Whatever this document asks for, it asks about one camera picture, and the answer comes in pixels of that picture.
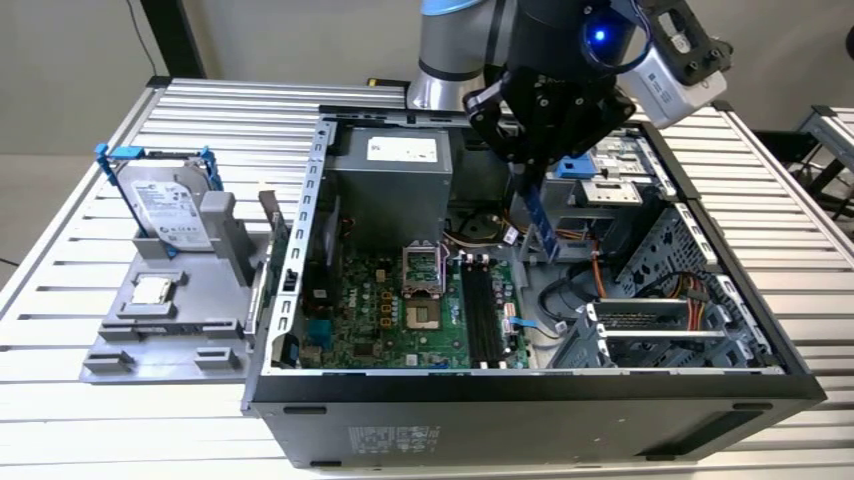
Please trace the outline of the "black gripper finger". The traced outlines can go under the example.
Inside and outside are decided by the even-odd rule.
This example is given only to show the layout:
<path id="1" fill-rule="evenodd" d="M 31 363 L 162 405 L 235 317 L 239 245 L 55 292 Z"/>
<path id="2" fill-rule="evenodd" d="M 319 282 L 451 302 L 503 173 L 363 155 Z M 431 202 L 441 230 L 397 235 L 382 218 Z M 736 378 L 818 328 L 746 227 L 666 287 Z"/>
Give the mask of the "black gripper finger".
<path id="1" fill-rule="evenodd" d="M 515 119 L 513 131 L 502 126 L 506 105 Z M 473 129 L 490 149 L 506 162 L 514 174 L 525 174 L 533 165 L 533 147 L 526 130 L 535 107 L 534 76 L 502 74 L 489 87 L 473 90 L 463 97 L 463 108 Z"/>
<path id="2" fill-rule="evenodd" d="M 625 95 L 608 95 L 598 102 L 573 103 L 553 122 L 546 159 L 554 164 L 578 158 L 630 119 L 636 104 Z"/>

